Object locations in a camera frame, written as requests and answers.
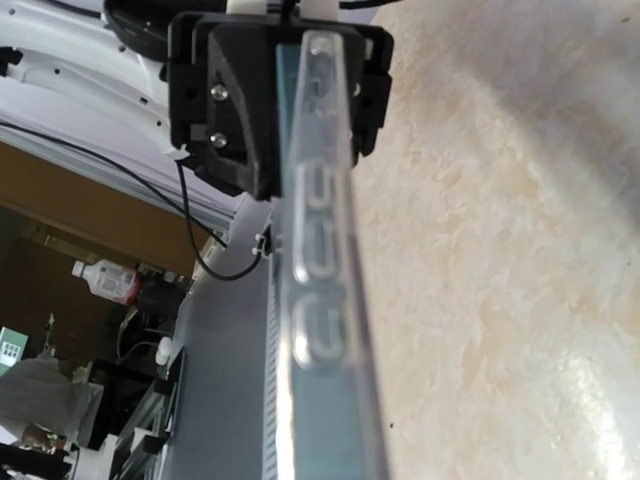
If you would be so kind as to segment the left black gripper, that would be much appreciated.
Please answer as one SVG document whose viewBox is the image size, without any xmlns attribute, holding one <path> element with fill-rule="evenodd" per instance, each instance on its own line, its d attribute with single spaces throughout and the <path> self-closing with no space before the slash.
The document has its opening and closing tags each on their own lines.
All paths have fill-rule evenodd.
<svg viewBox="0 0 640 480">
<path fill-rule="evenodd" d="M 277 14 L 182 12 L 168 30 L 170 140 L 186 149 L 199 179 L 230 196 L 280 195 L 276 49 L 300 44 L 308 30 L 342 36 L 352 151 L 374 151 L 392 85 L 388 31 Z"/>
</svg>

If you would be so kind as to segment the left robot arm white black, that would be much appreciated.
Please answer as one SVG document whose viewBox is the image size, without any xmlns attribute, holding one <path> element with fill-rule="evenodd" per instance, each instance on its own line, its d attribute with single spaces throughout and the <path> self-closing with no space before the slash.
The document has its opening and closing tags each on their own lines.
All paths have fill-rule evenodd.
<svg viewBox="0 0 640 480">
<path fill-rule="evenodd" d="M 1 5 L 1 75 L 125 124 L 159 156 L 231 197 L 282 193 L 291 103 L 317 151 L 339 128 L 350 164 L 370 155 L 390 97 L 395 47 L 344 21 L 343 1 L 62 1 Z"/>
</svg>

